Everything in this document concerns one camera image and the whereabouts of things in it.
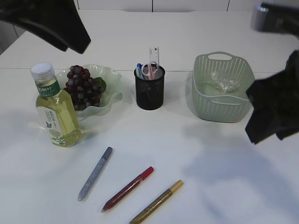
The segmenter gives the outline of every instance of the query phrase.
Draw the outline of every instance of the grape leaf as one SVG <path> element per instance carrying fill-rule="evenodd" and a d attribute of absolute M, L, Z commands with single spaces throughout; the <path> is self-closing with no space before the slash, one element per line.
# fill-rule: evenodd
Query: grape leaf
<path fill-rule="evenodd" d="M 94 78 L 93 80 L 94 80 L 94 85 L 96 85 L 97 87 L 102 87 L 104 91 L 106 90 L 107 84 L 102 79 L 102 77 Z"/>

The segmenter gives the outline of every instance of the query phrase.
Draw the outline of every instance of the pen holder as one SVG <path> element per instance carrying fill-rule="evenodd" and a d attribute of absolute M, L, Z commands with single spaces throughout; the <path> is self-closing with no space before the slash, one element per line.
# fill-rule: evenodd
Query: pen holder
<path fill-rule="evenodd" d="M 148 71 L 147 65 L 144 66 L 144 72 Z M 159 66 L 156 72 L 156 79 L 144 80 L 135 75 L 135 87 L 136 87 L 136 101 L 137 105 L 144 110 L 155 110 L 163 105 L 164 100 L 164 75 L 165 70 Z"/>

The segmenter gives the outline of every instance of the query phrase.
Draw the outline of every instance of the table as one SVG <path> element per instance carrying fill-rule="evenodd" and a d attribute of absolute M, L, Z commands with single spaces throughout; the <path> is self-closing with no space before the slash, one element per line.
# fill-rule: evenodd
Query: table
<path fill-rule="evenodd" d="M 192 71 L 196 56 L 225 51 L 244 57 L 254 72 L 273 73 L 281 71 L 298 48 L 293 36 L 251 30 L 252 12 L 79 12 L 92 39 L 83 55 L 61 52 L 26 32 L 0 56 L 0 68 L 31 68 L 43 61 L 56 69 L 93 63 L 133 70 L 149 60 L 150 47 L 159 46 L 166 71 Z"/>

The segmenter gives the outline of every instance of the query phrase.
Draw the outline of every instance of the ruler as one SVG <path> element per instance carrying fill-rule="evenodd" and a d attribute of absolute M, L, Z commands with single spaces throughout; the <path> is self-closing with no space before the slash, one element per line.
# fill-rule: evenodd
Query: ruler
<path fill-rule="evenodd" d="M 153 47 L 149 49 L 149 61 L 156 62 L 159 68 L 159 47 Z"/>

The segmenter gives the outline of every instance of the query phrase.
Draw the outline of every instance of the bunch of grapes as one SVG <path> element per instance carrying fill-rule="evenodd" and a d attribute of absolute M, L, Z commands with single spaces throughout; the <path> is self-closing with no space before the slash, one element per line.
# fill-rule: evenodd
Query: bunch of grapes
<path fill-rule="evenodd" d="M 67 74 L 69 81 L 64 90 L 70 94 L 75 110 L 82 111 L 89 106 L 99 107 L 103 88 L 94 85 L 89 70 L 79 65 L 71 66 L 70 70 Z"/>

